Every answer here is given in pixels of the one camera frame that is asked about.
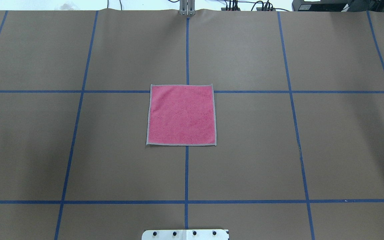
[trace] towel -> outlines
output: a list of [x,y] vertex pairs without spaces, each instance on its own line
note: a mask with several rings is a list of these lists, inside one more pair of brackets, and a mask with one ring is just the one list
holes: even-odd
[[151,85],[146,144],[216,145],[213,85]]

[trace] horizontal blue line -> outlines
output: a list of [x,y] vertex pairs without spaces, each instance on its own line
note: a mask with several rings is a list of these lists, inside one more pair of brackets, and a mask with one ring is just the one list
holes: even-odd
[[[136,93],[148,94],[149,90],[0,90],[0,93]],[[325,91],[293,90],[294,94],[384,94],[384,91]],[[215,94],[287,94],[282,90],[215,90]]]
[[[46,201],[46,200],[0,200],[0,204],[61,204],[62,201]],[[274,204],[274,203],[307,203],[306,200],[96,200],[96,201],[76,201],[66,200],[64,204]],[[384,202],[384,199],[310,199],[309,203],[354,203],[354,202]]]
[[64,204],[184,204],[184,200],[64,201]]
[[0,200],[0,204],[60,204],[61,201],[46,200]]

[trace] pink cloth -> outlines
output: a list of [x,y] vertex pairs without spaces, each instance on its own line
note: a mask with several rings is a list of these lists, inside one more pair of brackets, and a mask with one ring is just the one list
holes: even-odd
[[212,85],[151,85],[146,144],[216,145]]

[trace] white bracket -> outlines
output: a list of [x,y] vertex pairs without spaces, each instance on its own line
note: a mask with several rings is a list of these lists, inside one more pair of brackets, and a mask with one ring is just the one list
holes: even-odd
[[146,230],[142,240],[229,240],[229,230]]
[[192,17],[195,15],[195,0],[180,0],[180,15]]

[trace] sticker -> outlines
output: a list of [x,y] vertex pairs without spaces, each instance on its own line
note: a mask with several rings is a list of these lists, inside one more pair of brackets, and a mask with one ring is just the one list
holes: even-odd
[[311,4],[303,4],[303,5],[300,5],[300,8],[299,8],[299,11],[300,10],[309,10],[311,9]]

